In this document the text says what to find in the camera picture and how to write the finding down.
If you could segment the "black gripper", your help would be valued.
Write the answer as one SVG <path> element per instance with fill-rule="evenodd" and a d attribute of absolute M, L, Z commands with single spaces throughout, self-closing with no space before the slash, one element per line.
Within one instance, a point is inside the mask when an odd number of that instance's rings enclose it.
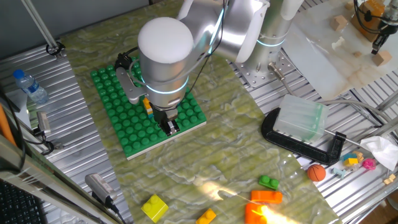
<path fill-rule="evenodd" d="M 153 106 L 153 114 L 155 121 L 159 123 L 159 127 L 167 136 L 170 136 L 170 132 L 177 133 L 180 131 L 180 128 L 175 120 L 178 117 L 177 107 L 158 108 Z"/>

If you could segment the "black background gripper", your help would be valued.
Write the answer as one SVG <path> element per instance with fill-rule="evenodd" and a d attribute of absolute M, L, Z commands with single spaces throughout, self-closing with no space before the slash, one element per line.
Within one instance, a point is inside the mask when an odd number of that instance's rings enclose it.
<path fill-rule="evenodd" d="M 373 42 L 371 53 L 373 55 L 376 55 L 379 52 L 380 48 L 384 45 L 384 43 L 388 39 L 388 35 L 395 34 L 396 32 L 397 32 L 397 25 L 379 24 L 378 36 L 376 40 Z"/>

